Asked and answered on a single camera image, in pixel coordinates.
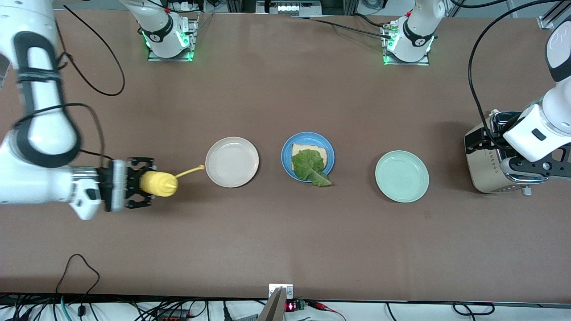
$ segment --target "brown table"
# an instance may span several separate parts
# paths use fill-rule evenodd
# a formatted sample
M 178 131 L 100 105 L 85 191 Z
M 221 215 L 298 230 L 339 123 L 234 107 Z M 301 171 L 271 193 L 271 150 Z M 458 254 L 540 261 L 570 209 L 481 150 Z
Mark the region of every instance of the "brown table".
M 228 189 L 191 174 L 150 208 L 84 222 L 66 204 L 0 207 L 0 291 L 52 292 L 67 258 L 99 270 L 98 293 L 263 297 L 293 283 L 308 298 L 571 302 L 571 185 L 550 181 L 526 198 L 472 187 L 463 136 L 477 122 L 467 84 L 472 45 L 488 19 L 444 19 L 429 67 L 384 66 L 378 39 L 280 16 L 219 14 L 192 63 L 151 63 L 128 12 L 78 11 L 109 42 L 127 75 L 103 97 L 63 71 L 69 102 L 96 108 L 115 158 L 156 158 L 160 170 L 203 163 L 217 140 L 249 139 L 258 174 Z M 69 51 L 97 86 L 118 71 L 94 35 L 57 14 Z M 355 17 L 336 22 L 375 31 Z M 521 110 L 553 86 L 549 31 L 508 19 L 478 50 L 474 82 L 486 109 Z M 14 73 L 0 92 L 0 134 L 21 116 Z M 73 112 L 85 147 L 94 126 Z M 316 131 L 335 149 L 334 186 L 312 187 L 282 168 L 284 142 Z M 408 150 L 428 167 L 410 204 L 377 188 L 374 166 Z M 96 164 L 82 155 L 77 164 Z M 62 291 L 84 292 L 73 264 Z

